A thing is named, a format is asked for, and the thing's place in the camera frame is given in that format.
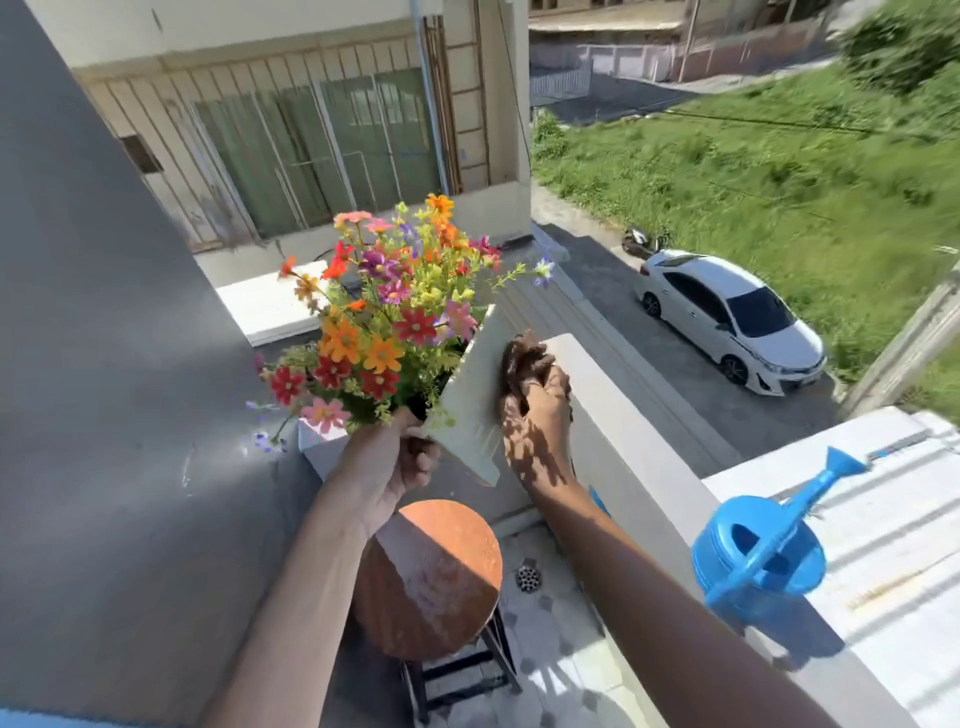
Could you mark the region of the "white rectangular planter pot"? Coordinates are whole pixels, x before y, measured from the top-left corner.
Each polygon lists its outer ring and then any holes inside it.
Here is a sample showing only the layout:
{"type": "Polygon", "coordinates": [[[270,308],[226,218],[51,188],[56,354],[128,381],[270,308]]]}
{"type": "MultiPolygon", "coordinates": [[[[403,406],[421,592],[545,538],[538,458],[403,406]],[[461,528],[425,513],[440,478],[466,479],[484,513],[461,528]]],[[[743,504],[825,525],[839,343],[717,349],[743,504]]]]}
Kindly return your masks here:
{"type": "Polygon", "coordinates": [[[459,365],[428,411],[421,431],[486,487],[497,485],[495,454],[500,443],[499,371],[513,336],[495,304],[467,344],[459,365]]]}

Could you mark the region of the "grey drain pipe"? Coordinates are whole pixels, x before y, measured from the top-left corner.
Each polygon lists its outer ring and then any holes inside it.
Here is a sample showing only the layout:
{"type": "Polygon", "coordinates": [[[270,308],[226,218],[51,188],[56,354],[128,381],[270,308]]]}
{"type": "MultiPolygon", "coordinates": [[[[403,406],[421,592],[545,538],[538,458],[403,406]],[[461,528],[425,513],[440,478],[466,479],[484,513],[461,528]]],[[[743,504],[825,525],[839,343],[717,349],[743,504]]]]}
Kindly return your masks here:
{"type": "Polygon", "coordinates": [[[441,135],[440,118],[438,115],[438,106],[431,73],[432,65],[426,43],[426,23],[425,18],[419,7],[419,0],[409,0],[411,17],[414,21],[414,32],[417,53],[423,79],[424,93],[430,119],[431,135],[434,143],[434,154],[438,166],[438,179],[440,192],[442,195],[450,196],[450,179],[447,170],[447,164],[444,156],[443,140],[441,135]]]}

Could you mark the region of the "person's left hand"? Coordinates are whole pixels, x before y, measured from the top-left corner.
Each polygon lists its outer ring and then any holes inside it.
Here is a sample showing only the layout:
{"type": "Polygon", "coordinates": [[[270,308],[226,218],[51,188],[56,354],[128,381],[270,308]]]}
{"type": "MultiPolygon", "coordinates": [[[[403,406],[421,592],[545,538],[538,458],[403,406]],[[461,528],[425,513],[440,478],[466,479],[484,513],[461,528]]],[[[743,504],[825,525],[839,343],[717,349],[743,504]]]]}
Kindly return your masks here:
{"type": "Polygon", "coordinates": [[[384,484],[378,435],[388,421],[378,421],[356,430],[348,439],[337,465],[321,488],[338,515],[373,537],[412,490],[427,484],[384,484]]]}

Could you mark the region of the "person's right forearm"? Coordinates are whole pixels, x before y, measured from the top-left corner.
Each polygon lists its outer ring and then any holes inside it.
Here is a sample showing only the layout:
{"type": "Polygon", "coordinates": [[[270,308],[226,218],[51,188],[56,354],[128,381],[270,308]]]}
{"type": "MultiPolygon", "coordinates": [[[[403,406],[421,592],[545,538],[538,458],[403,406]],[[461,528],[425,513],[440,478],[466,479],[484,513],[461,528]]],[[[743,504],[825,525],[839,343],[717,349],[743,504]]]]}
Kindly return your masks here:
{"type": "Polygon", "coordinates": [[[579,483],[524,485],[669,728],[840,728],[661,569],[579,483]]]}

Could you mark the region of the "green bush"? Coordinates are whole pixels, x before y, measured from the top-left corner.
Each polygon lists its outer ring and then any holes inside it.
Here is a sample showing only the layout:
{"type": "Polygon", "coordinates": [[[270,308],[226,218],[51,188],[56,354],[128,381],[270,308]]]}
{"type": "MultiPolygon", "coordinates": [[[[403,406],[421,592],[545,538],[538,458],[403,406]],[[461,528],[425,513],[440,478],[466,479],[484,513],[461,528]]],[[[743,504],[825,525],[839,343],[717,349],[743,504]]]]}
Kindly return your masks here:
{"type": "Polygon", "coordinates": [[[960,64],[960,0],[885,0],[843,33],[841,57],[859,86],[907,96],[960,64]]]}

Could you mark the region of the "white corrugated metal roof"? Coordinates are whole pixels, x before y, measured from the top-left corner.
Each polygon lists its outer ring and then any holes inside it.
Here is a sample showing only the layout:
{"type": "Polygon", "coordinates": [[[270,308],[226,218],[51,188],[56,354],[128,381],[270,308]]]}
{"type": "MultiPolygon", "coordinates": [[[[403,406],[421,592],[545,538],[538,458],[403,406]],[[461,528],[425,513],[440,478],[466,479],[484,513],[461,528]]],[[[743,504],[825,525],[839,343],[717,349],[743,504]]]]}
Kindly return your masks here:
{"type": "Polygon", "coordinates": [[[750,641],[843,728],[960,728],[960,425],[889,406],[704,480],[783,502],[834,447],[872,458],[806,519],[822,585],[750,641]]]}

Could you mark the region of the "concrete utility pole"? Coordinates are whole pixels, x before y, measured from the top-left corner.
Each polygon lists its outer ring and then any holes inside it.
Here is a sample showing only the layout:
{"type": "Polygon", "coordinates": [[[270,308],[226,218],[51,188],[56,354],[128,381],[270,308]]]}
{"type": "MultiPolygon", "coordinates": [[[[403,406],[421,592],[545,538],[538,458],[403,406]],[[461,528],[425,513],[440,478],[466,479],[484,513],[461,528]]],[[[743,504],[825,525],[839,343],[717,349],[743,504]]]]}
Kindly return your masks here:
{"type": "Polygon", "coordinates": [[[960,255],[841,402],[842,420],[894,405],[960,333],[960,255]]]}

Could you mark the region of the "colourful artificial flower bunch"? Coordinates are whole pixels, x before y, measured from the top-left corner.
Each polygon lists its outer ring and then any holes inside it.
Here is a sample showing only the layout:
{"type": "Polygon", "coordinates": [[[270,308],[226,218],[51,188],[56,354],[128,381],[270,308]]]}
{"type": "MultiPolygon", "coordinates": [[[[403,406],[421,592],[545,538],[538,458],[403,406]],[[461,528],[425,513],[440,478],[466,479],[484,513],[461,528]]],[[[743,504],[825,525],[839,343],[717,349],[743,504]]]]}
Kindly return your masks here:
{"type": "Polygon", "coordinates": [[[247,407],[287,412],[275,433],[254,433],[260,450],[285,450],[292,422],[317,434],[353,432],[401,407],[453,424],[439,402],[490,315],[480,291],[528,276],[546,287],[555,268],[548,256],[504,266],[488,237],[471,238],[454,224],[453,209],[448,196],[430,193],[414,212],[399,202],[389,220],[339,213],[339,239],[319,275],[300,270],[293,256],[284,260],[278,279],[294,282],[294,296],[317,319],[318,339],[272,363],[257,360],[272,403],[247,407]]]}

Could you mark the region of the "glass sliding window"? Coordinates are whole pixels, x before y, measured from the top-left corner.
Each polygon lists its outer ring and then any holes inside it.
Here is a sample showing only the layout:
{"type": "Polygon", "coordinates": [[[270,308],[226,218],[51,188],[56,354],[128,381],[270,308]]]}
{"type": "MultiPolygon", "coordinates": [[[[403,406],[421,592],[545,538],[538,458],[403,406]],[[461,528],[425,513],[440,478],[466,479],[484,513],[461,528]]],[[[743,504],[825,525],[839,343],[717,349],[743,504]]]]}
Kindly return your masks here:
{"type": "Polygon", "coordinates": [[[192,108],[261,238],[442,191],[417,68],[227,95],[192,108]]]}

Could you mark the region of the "brown cleaning cloth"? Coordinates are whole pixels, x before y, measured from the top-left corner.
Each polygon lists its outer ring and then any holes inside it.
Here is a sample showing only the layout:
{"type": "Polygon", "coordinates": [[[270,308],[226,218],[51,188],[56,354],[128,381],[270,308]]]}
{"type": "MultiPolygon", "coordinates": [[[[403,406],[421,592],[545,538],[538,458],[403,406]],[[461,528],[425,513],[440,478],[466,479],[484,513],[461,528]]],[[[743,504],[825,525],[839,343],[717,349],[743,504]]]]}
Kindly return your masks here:
{"type": "Polygon", "coordinates": [[[546,385],[555,363],[555,356],[545,343],[535,339],[531,331],[514,336],[501,357],[500,398],[524,400],[523,386],[526,383],[546,385]]]}

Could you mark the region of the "blue plastic watering can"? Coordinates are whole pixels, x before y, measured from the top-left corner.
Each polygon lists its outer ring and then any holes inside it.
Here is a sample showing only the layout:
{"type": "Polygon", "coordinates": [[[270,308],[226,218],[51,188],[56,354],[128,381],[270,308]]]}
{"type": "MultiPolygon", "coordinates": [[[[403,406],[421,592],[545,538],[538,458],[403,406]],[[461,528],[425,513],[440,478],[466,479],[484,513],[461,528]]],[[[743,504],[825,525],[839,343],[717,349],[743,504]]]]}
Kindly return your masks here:
{"type": "Polygon", "coordinates": [[[829,446],[824,468],[785,500],[741,494],[721,503],[691,547],[705,606],[743,625],[760,625],[817,589],[827,557],[807,516],[840,480],[870,469],[829,446]]]}

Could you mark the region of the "wooden ladder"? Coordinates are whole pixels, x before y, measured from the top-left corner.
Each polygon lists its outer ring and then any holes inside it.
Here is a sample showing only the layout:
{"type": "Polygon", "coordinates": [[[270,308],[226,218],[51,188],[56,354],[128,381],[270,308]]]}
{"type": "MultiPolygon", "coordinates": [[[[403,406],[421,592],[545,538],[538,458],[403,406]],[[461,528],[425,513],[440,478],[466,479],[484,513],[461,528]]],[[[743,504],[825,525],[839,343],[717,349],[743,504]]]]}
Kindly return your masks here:
{"type": "Polygon", "coordinates": [[[491,184],[478,0],[419,0],[443,170],[453,197],[491,184]]]}

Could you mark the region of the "white concrete awning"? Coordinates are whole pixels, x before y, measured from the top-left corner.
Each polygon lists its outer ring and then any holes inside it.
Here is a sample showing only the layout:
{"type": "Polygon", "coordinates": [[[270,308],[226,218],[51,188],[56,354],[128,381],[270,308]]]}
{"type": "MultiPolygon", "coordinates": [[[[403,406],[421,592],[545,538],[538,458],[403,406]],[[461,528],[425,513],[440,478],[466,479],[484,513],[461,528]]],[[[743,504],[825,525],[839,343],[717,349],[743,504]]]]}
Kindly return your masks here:
{"type": "Polygon", "coordinates": [[[321,280],[325,261],[295,266],[293,273],[280,277],[266,273],[215,289],[226,310],[250,346],[256,348],[318,330],[319,318],[308,303],[297,296],[303,278],[316,279],[314,300],[321,310],[329,305],[327,284],[321,280]]]}

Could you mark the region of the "black parked scooter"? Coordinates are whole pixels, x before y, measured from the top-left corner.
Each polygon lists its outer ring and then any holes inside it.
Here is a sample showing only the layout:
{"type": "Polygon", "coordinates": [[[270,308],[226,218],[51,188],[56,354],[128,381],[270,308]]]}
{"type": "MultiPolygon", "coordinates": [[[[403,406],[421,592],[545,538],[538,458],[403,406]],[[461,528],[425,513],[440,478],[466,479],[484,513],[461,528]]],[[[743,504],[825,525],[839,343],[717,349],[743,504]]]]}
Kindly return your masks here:
{"type": "Polygon", "coordinates": [[[669,230],[652,234],[639,226],[629,226],[623,233],[620,247],[629,256],[647,260],[668,249],[672,243],[673,235],[669,230]]]}

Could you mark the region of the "white sedan car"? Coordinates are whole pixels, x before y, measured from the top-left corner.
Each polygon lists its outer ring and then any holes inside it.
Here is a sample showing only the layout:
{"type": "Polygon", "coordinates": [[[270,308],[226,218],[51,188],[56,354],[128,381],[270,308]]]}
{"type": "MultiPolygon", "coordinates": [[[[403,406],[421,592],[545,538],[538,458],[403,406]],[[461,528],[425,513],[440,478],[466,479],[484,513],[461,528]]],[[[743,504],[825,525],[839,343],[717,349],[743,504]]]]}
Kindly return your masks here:
{"type": "Polygon", "coordinates": [[[717,365],[725,379],[767,397],[816,383],[823,339],[746,269],[700,252],[664,249],[639,267],[634,296],[717,365]]]}

